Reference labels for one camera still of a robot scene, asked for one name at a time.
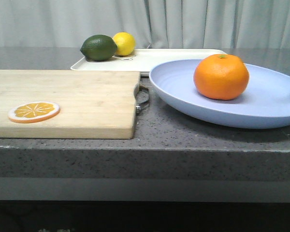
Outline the light blue plate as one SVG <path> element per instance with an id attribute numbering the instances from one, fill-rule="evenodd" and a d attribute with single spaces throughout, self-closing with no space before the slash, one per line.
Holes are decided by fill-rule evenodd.
<path id="1" fill-rule="evenodd" d="M 290 125 L 290 76 L 247 64 L 249 83 L 229 101 L 201 95 L 193 74 L 198 59 L 170 61 L 154 67 L 149 79 L 158 96 L 174 109 L 206 122 L 243 129 Z"/>

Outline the orange fruit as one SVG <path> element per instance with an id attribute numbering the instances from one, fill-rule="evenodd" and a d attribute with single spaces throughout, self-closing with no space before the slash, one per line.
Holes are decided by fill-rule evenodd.
<path id="1" fill-rule="evenodd" d="M 214 54 L 201 60 L 194 72 L 197 91 L 214 100 L 239 97 L 249 82 L 249 72 L 243 61 L 231 54 Z"/>

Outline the cream white tray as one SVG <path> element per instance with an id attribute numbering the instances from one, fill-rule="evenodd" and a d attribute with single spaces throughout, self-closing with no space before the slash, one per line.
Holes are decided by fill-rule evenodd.
<path id="1" fill-rule="evenodd" d="M 113 56 L 107 61 L 87 61 L 81 58 L 71 66 L 75 71 L 137 71 L 142 76 L 157 65 L 182 59 L 203 59 L 213 54 L 225 54 L 218 49 L 135 49 L 125 57 Z"/>

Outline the yellow lemon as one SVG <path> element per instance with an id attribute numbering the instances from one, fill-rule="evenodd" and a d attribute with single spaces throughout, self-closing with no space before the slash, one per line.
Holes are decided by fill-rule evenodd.
<path id="1" fill-rule="evenodd" d="M 119 32 L 113 36 L 113 40 L 117 45 L 117 56 L 128 56 L 135 48 L 135 38 L 127 32 Z"/>

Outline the wooden cutting board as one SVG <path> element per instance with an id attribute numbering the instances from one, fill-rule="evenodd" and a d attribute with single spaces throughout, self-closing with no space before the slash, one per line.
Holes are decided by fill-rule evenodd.
<path id="1" fill-rule="evenodd" d="M 0 138 L 130 139 L 140 73 L 0 70 Z M 29 102 L 54 102 L 60 112 L 36 123 L 8 113 Z"/>

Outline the green lime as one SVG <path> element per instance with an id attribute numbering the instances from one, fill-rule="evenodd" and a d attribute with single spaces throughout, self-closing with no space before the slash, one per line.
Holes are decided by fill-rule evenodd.
<path id="1" fill-rule="evenodd" d="M 116 53 L 117 45 L 111 37 L 97 34 L 87 38 L 80 51 L 89 61 L 106 61 Z"/>

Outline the orange slice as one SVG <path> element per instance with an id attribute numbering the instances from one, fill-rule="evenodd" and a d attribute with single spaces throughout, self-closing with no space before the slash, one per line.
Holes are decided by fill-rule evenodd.
<path id="1" fill-rule="evenodd" d="M 56 116 L 60 106 L 54 102 L 35 101 L 14 107 L 8 118 L 15 123 L 36 123 Z"/>

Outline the grey curtain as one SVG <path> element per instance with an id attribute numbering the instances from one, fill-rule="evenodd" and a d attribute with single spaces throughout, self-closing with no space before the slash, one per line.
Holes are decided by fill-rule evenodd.
<path id="1" fill-rule="evenodd" d="M 290 48 L 290 0 L 0 0 L 0 47 Z"/>

